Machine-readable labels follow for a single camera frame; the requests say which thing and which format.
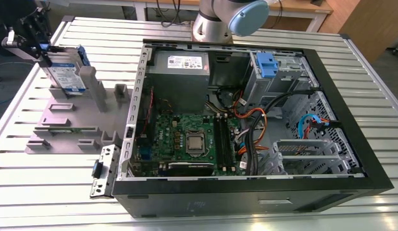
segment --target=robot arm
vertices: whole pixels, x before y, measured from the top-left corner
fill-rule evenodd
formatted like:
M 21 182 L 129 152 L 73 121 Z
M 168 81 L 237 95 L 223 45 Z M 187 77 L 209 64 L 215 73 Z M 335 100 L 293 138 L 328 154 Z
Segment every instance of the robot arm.
M 0 0 L 0 23 L 8 31 L 1 46 L 23 59 L 49 65 L 41 46 L 49 44 L 44 9 L 32 0 Z
M 201 42 L 227 43 L 236 36 L 251 35 L 268 16 L 264 0 L 201 0 L 193 24 L 193 38 Z

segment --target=green motherboard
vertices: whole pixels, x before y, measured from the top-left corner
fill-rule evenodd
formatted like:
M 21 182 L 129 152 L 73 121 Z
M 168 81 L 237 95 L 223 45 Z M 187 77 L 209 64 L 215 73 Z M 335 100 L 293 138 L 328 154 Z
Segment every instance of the green motherboard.
M 229 141 L 229 160 L 232 167 L 217 166 L 216 142 L 213 131 L 215 116 L 209 115 L 157 115 L 155 122 L 155 135 L 151 150 L 140 149 L 141 173 L 145 177 L 165 176 L 161 171 L 167 163 L 197 162 L 213 164 L 212 176 L 243 175 L 235 160 L 232 141 Z M 236 118 L 225 119 L 229 135 L 239 129 Z

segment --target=metal table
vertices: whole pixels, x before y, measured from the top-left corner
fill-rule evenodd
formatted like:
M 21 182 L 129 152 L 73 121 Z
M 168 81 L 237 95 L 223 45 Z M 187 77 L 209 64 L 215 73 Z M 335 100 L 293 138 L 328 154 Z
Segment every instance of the metal table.
M 81 44 L 104 86 L 132 88 L 143 38 L 189 40 L 189 26 L 76 18 L 61 22 L 52 43 Z M 315 214 L 133 219 L 115 199 L 88 199 L 99 154 L 23 152 L 49 98 L 49 80 L 35 65 L 0 120 L 0 229 L 398 230 L 398 101 L 356 47 L 339 35 L 279 30 L 233 42 L 317 51 L 395 188 Z

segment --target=motherboard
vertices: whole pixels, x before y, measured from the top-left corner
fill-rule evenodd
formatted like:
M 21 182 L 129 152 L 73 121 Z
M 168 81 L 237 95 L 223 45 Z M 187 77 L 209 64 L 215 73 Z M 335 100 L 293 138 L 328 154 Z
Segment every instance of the motherboard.
M 236 118 L 212 115 L 157 115 L 151 147 L 140 147 L 145 177 L 243 175 L 235 159 Z

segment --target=ram slot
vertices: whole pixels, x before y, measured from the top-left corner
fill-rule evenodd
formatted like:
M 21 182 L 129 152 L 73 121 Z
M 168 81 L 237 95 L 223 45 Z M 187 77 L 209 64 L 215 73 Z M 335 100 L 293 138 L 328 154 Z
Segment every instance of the ram slot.
M 213 131 L 217 168 L 229 170 L 233 164 L 229 128 L 225 118 L 213 119 Z

